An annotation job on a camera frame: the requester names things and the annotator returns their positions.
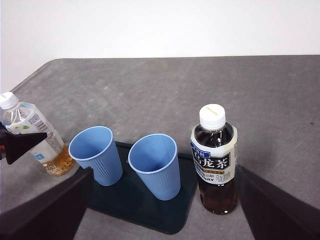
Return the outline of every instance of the table surface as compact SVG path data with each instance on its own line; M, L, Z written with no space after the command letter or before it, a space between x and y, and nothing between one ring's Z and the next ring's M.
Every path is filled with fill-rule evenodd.
M239 163L320 209L320 55L55 59L13 92L37 105L66 143L102 125L118 142L151 133L172 136L190 153L199 110L224 106L238 128ZM28 154L1 162L1 212L70 177L47 175ZM87 209L76 240L254 239L240 205L206 211L196 190L184 228L166 235Z

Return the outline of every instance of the cup rim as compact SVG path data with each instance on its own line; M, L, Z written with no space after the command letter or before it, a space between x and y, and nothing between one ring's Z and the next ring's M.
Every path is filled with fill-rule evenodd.
M86 132L86 131L88 131L88 130L90 130L90 129L95 129L95 128L103 128L103 129L108 130L108 131L111 133L110 142L107 144L107 146L106 146L101 152L99 152L98 154L96 154L96 155L94 155L94 156L91 156L91 157L87 157L87 158L77 158L77 157L73 156L73 155L71 154L71 152L70 152L70 146L72 145L72 143L74 142L74 140L75 140L80 134L82 134L82 133L84 133L84 132ZM91 127L88 127L88 128L86 128L86 129L82 130L81 132L79 132L77 135L75 135L75 136L73 137L73 139L71 140L71 142L70 142L70 144L69 144L69 147L68 147L69 156L70 156L72 159L74 159L74 160L76 160L76 161L80 161L80 162L81 162L81 161L84 162L84 161L92 160L92 159L100 156L101 154L103 154L103 153L110 147L113 139L114 139L114 135L113 135L112 131L110 130L110 128L108 128L108 127L106 127L106 126L91 126Z
M143 139L146 139L146 138L149 138L149 137L152 137L152 136L164 136L164 137L167 137L169 138L173 144L174 144L174 154L173 154L173 157L172 159L165 165L163 166L162 168L160 169L157 169L157 170L154 170L154 171L141 171L139 169L136 169L132 163L131 163L131 160L130 160L130 155L131 155L131 152L132 152L132 149L134 149L135 145L138 144L140 141L142 141ZM128 162L129 162L129 165L130 167L137 173L140 173L140 174L146 174L146 175L149 175L149 174L156 174L158 172L161 172L162 170L168 168L171 163L175 160L175 158L177 157L177 153L178 153L178 147L177 147L177 143L176 141L169 135L167 134L163 134L163 133L152 133L152 134L149 134L147 136L144 136L142 138L140 138L138 141L135 142L135 144L133 144L133 146L131 147L130 151L129 151L129 154L128 154Z

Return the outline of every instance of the dark green tray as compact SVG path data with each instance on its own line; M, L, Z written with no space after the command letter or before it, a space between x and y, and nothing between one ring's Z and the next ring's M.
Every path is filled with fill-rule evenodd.
M93 183L88 208L134 224L165 233L175 234L186 223L197 187L197 173L192 156L178 153L181 189L168 201L153 196L128 164L131 144L115 143L122 163L121 179L112 186Z

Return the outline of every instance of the plastic cup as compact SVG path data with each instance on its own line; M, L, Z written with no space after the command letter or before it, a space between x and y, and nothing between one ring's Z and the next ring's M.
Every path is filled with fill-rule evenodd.
M180 191L178 150L175 140L154 133L139 139L130 149L128 162L152 194L173 199Z
M69 155L83 169L93 169L94 179L103 186L115 184L123 170L112 131L105 126L89 127L69 145Z

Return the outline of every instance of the white bottle cap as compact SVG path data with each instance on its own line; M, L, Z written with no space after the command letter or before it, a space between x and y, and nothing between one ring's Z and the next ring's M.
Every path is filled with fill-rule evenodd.
M12 92L8 91L0 95L0 107L3 110L11 109L17 105L19 99Z
M207 130L217 130L226 124L225 109L219 104L203 106L199 112L200 125Z

